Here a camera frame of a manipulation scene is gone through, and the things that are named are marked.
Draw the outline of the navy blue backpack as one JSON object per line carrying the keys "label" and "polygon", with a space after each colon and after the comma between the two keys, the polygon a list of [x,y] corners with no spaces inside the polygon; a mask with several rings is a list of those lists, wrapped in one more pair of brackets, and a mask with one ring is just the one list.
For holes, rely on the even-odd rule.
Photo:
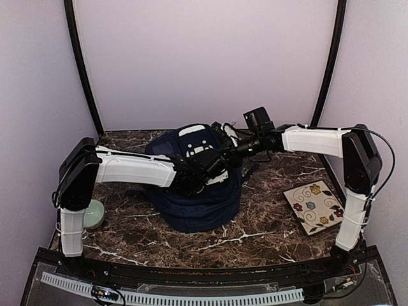
{"label": "navy blue backpack", "polygon": [[225,171],[229,175],[224,182],[205,185],[202,192],[192,196],[179,196],[173,182],[170,187],[146,188],[146,197],[173,229],[183,233],[209,231],[238,214],[242,186],[259,169],[259,164],[254,164],[245,174],[241,172],[242,166],[226,166],[217,158],[222,146],[207,124],[181,127],[146,145],[146,154],[176,158],[177,174],[202,174],[207,176],[207,181]]}

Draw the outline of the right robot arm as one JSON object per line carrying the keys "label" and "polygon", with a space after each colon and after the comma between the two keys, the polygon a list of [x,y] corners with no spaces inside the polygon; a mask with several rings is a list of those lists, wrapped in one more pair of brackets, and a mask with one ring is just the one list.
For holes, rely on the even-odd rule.
{"label": "right robot arm", "polygon": [[342,160],[346,203],[339,232],[325,263],[326,272],[338,277],[349,268],[353,251],[363,238],[372,204],[385,186],[379,182],[383,162],[374,137],[385,138],[364,124],[352,127],[315,127],[302,124],[275,126],[264,107],[244,114],[248,131],[239,139],[229,123],[221,132],[231,140],[224,151],[228,161],[260,152],[304,152]]}

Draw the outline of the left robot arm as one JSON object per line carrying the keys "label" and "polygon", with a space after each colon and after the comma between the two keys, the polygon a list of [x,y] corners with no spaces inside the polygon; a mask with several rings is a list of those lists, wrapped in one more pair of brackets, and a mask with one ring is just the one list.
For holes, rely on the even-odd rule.
{"label": "left robot arm", "polygon": [[97,146],[82,138],[59,169],[59,185],[52,203],[60,211],[60,239],[64,266],[76,278],[90,272],[83,259],[85,210],[97,183],[125,182],[173,188],[183,196],[228,178],[226,160],[213,147],[194,150],[191,156],[148,155]]}

